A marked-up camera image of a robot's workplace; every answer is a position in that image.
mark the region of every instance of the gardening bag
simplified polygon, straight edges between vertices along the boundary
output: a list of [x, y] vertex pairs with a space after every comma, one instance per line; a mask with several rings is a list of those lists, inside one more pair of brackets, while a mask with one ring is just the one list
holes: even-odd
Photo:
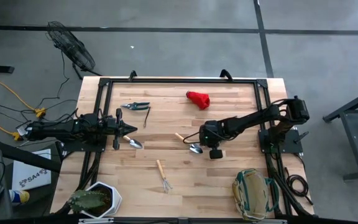
[[266, 218], [278, 205], [278, 198], [272, 208], [269, 208], [268, 185], [272, 184], [276, 195], [278, 188], [273, 179], [265, 178], [256, 169], [246, 169], [237, 174], [232, 184], [234, 200], [238, 212], [247, 221], [259, 221]]

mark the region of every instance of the red cone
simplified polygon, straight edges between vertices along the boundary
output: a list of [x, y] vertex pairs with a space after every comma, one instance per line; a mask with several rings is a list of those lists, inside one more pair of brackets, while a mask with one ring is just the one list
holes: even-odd
[[189, 98], [194, 104], [196, 104], [201, 110], [209, 107], [209, 95], [203, 93], [196, 93], [188, 91], [186, 93], [187, 98]]

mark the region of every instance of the electric fan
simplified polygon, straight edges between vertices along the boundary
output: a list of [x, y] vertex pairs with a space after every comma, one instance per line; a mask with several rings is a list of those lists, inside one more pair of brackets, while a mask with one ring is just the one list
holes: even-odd
[[73, 68], [80, 80], [83, 77], [78, 72], [76, 66], [81, 71], [102, 76], [93, 71], [95, 62], [90, 53], [85, 49], [84, 44], [68, 31], [62, 23], [57, 21], [48, 22], [48, 35], [52, 39], [54, 46], [60, 49], [73, 62]]

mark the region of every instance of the gray floor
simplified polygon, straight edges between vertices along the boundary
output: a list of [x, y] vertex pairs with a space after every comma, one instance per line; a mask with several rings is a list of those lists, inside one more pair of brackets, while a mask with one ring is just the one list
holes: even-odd
[[[356, 0], [260, 0], [260, 6], [267, 29], [358, 30]], [[68, 26], [257, 28], [251, 0], [0, 0], [0, 24], [45, 25], [52, 20]], [[234, 77], [266, 77], [258, 34], [74, 34], [94, 57], [95, 70], [105, 75], [136, 70], [141, 76], [215, 77], [226, 68]], [[321, 119], [358, 95], [358, 36], [268, 35], [267, 42], [275, 77], [284, 78], [288, 95], [305, 99], [310, 111], [311, 119], [298, 128], [310, 131], [303, 146], [315, 212], [358, 221], [358, 181], [342, 181], [344, 174], [357, 171], [354, 156], [342, 124]], [[0, 64], [15, 66], [14, 74], [0, 74], [0, 81], [30, 105], [55, 96], [64, 80], [60, 52], [45, 32], [0, 31]], [[67, 58], [65, 72], [70, 81], [61, 100], [76, 99], [81, 82]], [[25, 109], [1, 86], [0, 103]], [[58, 118], [74, 107], [74, 103], [56, 107], [47, 117]], [[10, 131], [18, 125], [2, 115], [0, 123]], [[18, 144], [2, 132], [0, 141]]]

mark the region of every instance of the small shovel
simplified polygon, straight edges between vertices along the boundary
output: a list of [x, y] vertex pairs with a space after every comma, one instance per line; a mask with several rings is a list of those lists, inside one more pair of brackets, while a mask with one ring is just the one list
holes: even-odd
[[135, 139], [131, 139], [131, 138], [128, 137], [128, 136], [124, 136], [123, 138], [124, 138], [126, 141], [128, 141], [129, 144], [130, 144], [132, 147], [134, 147], [134, 148], [136, 148], [136, 149], [142, 149], [142, 148], [143, 148], [142, 144], [141, 144], [140, 142], [136, 141]]
[[[183, 142], [184, 137], [182, 137], [182, 136], [181, 136], [180, 134], [178, 134], [178, 133], [175, 133], [175, 136]], [[202, 149], [199, 145], [197, 145], [197, 144], [191, 144], [191, 145], [190, 145], [190, 150], [191, 150], [192, 152], [197, 153], [197, 154], [203, 153], [203, 149]]]

